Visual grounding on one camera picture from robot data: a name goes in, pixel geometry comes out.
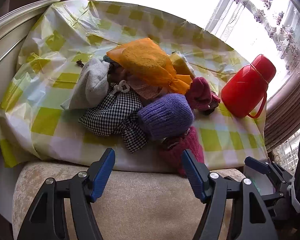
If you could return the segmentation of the magenta knitted hat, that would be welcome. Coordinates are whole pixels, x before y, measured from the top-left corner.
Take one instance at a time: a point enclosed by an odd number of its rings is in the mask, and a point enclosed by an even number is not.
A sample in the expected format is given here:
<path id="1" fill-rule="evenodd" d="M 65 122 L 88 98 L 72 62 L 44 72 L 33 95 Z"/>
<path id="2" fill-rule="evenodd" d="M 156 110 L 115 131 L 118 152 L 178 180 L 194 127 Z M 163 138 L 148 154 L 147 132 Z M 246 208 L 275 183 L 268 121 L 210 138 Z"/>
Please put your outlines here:
<path id="1" fill-rule="evenodd" d="M 193 126 L 181 135 L 166 138 L 159 146 L 159 155 L 182 177 L 186 177 L 181 160 L 184 150 L 190 150 L 198 162 L 204 163 L 203 148 Z"/>

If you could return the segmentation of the magenta knitted glove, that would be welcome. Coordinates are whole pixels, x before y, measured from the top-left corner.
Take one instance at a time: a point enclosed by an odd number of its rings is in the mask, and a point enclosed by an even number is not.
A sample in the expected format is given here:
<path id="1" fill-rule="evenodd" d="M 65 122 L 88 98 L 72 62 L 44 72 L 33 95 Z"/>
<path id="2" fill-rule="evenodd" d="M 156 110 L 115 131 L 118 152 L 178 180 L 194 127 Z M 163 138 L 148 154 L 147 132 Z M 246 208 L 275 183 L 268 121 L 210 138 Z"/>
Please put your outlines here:
<path id="1" fill-rule="evenodd" d="M 218 95 L 210 89 L 208 82 L 203 77 L 192 80 L 185 98 L 191 109 L 196 109 L 204 115 L 210 115 L 221 103 Z"/>

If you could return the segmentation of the purple knitted hat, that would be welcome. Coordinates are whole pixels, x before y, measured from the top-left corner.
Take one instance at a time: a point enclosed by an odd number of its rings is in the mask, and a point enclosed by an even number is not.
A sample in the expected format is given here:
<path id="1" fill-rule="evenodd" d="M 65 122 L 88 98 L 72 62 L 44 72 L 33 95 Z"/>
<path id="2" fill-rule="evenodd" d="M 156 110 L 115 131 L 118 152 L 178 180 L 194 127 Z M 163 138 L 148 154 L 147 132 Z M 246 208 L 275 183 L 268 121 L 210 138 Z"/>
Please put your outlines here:
<path id="1" fill-rule="evenodd" d="M 194 114 L 184 95 L 172 93 L 140 109 L 138 119 L 152 140 L 161 140 L 186 132 Z"/>

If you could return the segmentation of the black white houndstooth cloth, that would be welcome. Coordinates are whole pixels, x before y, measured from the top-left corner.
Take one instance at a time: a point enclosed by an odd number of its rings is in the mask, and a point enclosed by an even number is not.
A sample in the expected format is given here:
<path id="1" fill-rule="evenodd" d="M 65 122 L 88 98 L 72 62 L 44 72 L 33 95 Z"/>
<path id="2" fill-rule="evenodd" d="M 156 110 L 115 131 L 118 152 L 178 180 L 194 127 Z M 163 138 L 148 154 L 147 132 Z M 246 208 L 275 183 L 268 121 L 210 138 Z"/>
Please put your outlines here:
<path id="1" fill-rule="evenodd" d="M 148 142 L 147 135 L 138 122 L 137 113 L 142 107 L 134 90 L 112 85 L 101 103 L 88 109 L 79 118 L 79 123 L 98 136 L 120 135 L 127 150 L 133 153 Z"/>

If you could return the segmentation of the grey herringbone cloth pouch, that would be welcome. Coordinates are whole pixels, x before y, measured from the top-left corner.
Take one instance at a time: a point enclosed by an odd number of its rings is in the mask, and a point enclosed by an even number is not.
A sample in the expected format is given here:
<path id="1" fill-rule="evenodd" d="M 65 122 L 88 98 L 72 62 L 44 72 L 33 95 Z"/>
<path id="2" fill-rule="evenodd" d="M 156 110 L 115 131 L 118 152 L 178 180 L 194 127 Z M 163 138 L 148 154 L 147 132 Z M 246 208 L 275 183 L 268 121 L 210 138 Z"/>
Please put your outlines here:
<path id="1" fill-rule="evenodd" d="M 90 59 L 82 68 L 74 92 L 61 104 L 64 110 L 89 109 L 96 107 L 107 95 L 107 75 L 110 64 L 99 59 Z"/>

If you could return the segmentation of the yellow sponge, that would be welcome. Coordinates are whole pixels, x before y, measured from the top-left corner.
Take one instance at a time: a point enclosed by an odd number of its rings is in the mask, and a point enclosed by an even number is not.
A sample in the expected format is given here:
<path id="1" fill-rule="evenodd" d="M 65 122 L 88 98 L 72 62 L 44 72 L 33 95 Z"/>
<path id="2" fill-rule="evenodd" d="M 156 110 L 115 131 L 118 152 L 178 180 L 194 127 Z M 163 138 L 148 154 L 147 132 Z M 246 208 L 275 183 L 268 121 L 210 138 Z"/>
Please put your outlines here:
<path id="1" fill-rule="evenodd" d="M 191 79 L 195 78 L 194 69 L 189 64 L 186 57 L 183 54 L 181 54 L 179 51 L 174 51 L 170 55 L 170 60 L 177 74 L 189 75 Z"/>

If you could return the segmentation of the orange mesh bag sponge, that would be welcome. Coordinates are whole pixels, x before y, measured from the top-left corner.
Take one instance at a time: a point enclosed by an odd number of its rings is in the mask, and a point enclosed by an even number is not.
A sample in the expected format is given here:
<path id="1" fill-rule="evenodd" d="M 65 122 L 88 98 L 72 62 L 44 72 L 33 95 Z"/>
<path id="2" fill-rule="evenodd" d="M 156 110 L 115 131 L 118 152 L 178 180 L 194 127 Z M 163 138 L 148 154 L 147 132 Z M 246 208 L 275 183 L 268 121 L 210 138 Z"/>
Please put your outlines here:
<path id="1" fill-rule="evenodd" d="M 147 85 L 183 95 L 190 88 L 190 75 L 178 74 L 170 57 L 150 38 L 119 45 L 106 55 Z"/>

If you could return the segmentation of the brown pleated curtain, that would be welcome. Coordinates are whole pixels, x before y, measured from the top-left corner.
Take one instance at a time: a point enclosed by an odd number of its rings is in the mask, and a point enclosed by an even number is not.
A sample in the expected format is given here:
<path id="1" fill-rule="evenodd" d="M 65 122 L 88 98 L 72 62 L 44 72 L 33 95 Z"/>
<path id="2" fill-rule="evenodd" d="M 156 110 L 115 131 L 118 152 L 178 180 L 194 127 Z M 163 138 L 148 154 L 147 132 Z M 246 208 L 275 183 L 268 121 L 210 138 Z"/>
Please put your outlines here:
<path id="1" fill-rule="evenodd" d="M 300 128 L 300 74 L 294 73 L 270 98 L 264 143 L 270 152 Z"/>

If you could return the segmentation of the red thermos jug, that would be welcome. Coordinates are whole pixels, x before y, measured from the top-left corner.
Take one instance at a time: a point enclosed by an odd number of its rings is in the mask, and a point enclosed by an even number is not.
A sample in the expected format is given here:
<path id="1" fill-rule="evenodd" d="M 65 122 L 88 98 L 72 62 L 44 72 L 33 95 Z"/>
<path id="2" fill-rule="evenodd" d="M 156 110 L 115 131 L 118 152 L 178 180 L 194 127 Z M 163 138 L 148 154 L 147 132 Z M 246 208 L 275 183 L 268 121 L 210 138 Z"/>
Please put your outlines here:
<path id="1" fill-rule="evenodd" d="M 273 63 L 258 55 L 222 88 L 221 100 L 227 110 L 237 118 L 257 119 L 266 105 L 268 85 L 275 74 Z"/>

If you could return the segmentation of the beige velvet sofa cushion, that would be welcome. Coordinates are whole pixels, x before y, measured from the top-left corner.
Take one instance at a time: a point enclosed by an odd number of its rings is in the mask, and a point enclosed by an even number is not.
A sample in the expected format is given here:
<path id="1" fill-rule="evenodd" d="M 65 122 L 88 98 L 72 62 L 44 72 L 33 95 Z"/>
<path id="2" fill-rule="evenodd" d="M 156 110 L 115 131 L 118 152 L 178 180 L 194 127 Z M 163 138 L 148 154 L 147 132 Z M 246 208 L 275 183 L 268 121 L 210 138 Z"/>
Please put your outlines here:
<path id="1" fill-rule="evenodd" d="M 84 169 L 42 161 L 26 164 L 13 194 L 13 237 L 46 178 L 69 179 Z M 192 239 L 205 205 L 178 175 L 113 171 L 92 208 L 104 239 Z"/>

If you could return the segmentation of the floral lace curtain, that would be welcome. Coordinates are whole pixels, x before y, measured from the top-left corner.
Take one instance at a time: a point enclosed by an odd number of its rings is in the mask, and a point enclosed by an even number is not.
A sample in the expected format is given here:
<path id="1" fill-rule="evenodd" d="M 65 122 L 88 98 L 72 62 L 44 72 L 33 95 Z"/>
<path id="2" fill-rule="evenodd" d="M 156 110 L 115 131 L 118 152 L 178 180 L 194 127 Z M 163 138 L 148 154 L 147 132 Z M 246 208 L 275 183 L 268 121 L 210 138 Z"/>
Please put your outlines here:
<path id="1" fill-rule="evenodd" d="M 216 3 L 203 38 L 212 48 L 236 50 L 251 61 L 266 55 L 283 83 L 300 62 L 300 10 L 292 0 L 211 0 Z"/>

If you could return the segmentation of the green checkered plastic tablecloth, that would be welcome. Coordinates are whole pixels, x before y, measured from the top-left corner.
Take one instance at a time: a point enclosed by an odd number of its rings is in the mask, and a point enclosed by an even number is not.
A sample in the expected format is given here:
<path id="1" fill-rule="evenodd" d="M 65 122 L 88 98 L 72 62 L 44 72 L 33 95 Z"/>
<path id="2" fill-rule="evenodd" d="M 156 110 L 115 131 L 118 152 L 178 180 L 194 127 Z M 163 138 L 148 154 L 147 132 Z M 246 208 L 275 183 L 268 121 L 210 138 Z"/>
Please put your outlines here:
<path id="1" fill-rule="evenodd" d="M 88 109 L 64 110 L 83 66 L 92 58 L 110 64 L 112 85 L 134 90 L 143 107 L 166 94 L 166 88 L 147 85 L 130 74 L 106 52 L 142 38 L 150 38 L 169 57 L 183 54 L 217 95 L 247 61 L 235 50 L 212 48 L 208 32 L 168 13 L 139 5 L 69 0 L 50 5 L 31 28 L 21 46 L 17 67 L 0 103 L 0 147 L 5 164 L 61 160 L 81 165 L 97 161 L 106 148 L 116 154 L 115 168 L 126 171 L 165 172 L 158 155 L 161 140 L 140 150 L 127 150 L 118 134 L 95 135 L 79 118 Z M 265 160 L 265 117 L 237 118 L 220 104 L 204 115 L 191 109 L 204 163 L 211 170 L 244 165 L 246 157 Z"/>

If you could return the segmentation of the silver sofa frame trim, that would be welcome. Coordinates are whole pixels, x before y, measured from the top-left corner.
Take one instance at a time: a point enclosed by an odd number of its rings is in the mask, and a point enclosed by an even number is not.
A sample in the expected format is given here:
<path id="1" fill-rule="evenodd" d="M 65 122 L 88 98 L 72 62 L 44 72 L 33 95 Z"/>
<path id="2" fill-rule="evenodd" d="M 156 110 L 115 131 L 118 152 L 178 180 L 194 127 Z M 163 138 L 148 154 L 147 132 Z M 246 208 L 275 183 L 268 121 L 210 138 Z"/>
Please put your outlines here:
<path id="1" fill-rule="evenodd" d="M 41 0 L 15 9 L 0 18 L 0 103 L 17 67 L 22 44 L 40 16 L 60 0 Z"/>

